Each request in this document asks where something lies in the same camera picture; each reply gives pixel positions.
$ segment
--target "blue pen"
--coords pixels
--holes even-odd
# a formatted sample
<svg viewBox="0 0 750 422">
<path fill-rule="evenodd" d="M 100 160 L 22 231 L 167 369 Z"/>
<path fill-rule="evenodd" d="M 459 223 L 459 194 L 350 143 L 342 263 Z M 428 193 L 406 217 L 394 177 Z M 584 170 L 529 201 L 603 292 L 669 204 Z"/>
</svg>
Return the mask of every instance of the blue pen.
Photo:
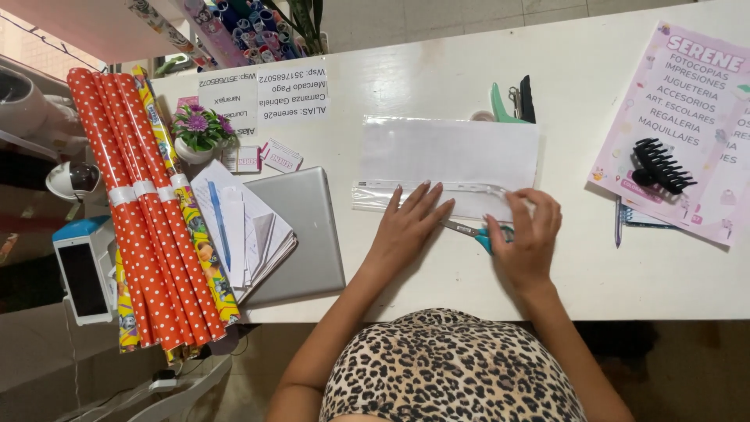
<svg viewBox="0 0 750 422">
<path fill-rule="evenodd" d="M 221 203 L 219 203 L 219 194 L 216 192 L 216 185 L 213 182 L 208 182 L 208 192 L 211 194 L 211 203 L 214 204 L 214 214 L 216 215 L 216 222 L 219 224 L 219 234 L 221 236 L 221 245 L 224 248 L 224 257 L 226 260 L 226 268 L 228 271 L 232 270 L 232 261 L 230 260 L 230 243 L 227 240 L 227 233 L 224 230 L 224 218 L 221 216 Z"/>
<path fill-rule="evenodd" d="M 484 250 L 487 251 L 488 254 L 492 255 L 492 244 L 490 243 L 490 238 L 488 237 L 489 232 L 486 228 L 473 228 L 467 225 L 462 225 L 461 223 L 452 222 L 451 220 L 443 220 L 441 223 L 451 230 L 473 237 L 477 242 L 484 246 Z M 500 225 L 500 230 L 502 230 L 502 236 L 505 238 L 505 243 L 513 241 L 513 228 L 506 225 Z"/>
</svg>

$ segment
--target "purple artificial flower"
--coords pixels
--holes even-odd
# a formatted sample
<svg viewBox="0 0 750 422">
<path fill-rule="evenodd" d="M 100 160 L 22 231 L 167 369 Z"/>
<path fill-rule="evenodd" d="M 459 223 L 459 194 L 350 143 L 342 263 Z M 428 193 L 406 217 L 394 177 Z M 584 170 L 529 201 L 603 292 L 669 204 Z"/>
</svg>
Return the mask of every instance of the purple artificial flower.
<svg viewBox="0 0 750 422">
<path fill-rule="evenodd" d="M 187 118 L 185 125 L 191 132 L 202 132 L 208 128 L 209 123 L 206 121 L 205 117 L 199 114 L 194 114 Z"/>
<path fill-rule="evenodd" d="M 222 115 L 219 115 L 219 124 L 226 133 L 231 134 L 234 132 L 234 129 L 232 129 L 232 125 L 230 125 L 230 121 L 225 119 Z"/>
</svg>

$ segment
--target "artificial flower pot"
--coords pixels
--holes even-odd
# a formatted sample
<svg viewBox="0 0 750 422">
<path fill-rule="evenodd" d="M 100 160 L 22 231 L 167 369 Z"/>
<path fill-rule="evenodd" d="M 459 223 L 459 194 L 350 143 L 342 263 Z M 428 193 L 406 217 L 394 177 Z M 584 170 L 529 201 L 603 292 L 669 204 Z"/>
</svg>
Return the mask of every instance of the artificial flower pot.
<svg viewBox="0 0 750 422">
<path fill-rule="evenodd" d="M 214 156 L 213 148 L 208 151 L 196 151 L 190 148 L 181 137 L 175 140 L 175 152 L 179 158 L 182 158 L 188 164 L 203 164 Z"/>
</svg>

